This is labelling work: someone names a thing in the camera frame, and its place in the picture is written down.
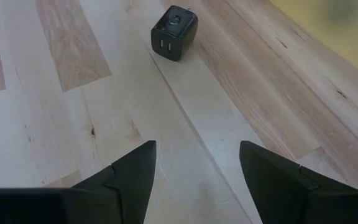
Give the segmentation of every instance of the black plastic part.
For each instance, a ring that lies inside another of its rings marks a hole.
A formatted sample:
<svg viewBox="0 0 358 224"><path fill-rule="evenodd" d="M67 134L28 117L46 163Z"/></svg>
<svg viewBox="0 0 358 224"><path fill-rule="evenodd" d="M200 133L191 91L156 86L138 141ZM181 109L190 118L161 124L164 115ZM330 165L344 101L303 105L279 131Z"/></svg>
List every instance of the black plastic part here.
<svg viewBox="0 0 358 224"><path fill-rule="evenodd" d="M264 224L358 223L358 190L249 141L240 162Z"/></svg>
<svg viewBox="0 0 358 224"><path fill-rule="evenodd" d="M0 223L143 223L155 160L148 141L70 189L0 189Z"/></svg>
<svg viewBox="0 0 358 224"><path fill-rule="evenodd" d="M195 38L198 18L194 12L171 6L151 31L153 50L173 61L179 61Z"/></svg>

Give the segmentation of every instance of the yellow wall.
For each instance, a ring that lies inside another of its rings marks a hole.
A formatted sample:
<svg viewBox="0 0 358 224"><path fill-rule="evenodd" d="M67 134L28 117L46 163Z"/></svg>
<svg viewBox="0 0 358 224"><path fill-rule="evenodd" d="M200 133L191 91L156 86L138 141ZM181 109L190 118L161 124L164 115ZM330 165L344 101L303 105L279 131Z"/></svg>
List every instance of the yellow wall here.
<svg viewBox="0 0 358 224"><path fill-rule="evenodd" d="M358 68L358 0L271 0Z"/></svg>

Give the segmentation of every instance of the hardwood floor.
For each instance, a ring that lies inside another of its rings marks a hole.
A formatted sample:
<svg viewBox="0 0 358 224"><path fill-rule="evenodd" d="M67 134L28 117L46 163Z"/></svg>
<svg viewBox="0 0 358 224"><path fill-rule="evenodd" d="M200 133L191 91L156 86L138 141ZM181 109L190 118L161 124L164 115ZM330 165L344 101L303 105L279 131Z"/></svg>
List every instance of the hardwood floor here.
<svg viewBox="0 0 358 224"><path fill-rule="evenodd" d="M200 25L153 52L165 10ZM0 187L69 187L149 139L146 223L261 223L249 140L358 188L358 70L263 0L0 0Z"/></svg>

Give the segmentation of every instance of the power adapter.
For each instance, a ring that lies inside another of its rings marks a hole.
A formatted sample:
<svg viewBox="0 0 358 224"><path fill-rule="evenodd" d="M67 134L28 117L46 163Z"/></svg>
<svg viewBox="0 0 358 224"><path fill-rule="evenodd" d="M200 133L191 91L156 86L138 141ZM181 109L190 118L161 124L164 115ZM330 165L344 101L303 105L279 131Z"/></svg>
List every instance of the power adapter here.
<svg viewBox="0 0 358 224"><path fill-rule="evenodd" d="M179 61L197 32L198 18L194 12L171 6L153 27L152 48L155 53Z"/></svg>

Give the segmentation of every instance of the black power adapter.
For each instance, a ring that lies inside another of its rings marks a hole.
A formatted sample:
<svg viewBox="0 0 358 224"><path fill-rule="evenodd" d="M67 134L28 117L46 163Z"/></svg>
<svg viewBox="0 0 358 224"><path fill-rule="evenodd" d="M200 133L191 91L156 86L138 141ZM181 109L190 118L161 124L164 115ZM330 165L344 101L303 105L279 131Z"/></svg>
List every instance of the black power adapter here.
<svg viewBox="0 0 358 224"><path fill-rule="evenodd" d="M155 53L179 61L193 41L198 27L194 12L171 6L152 29L152 47Z"/></svg>

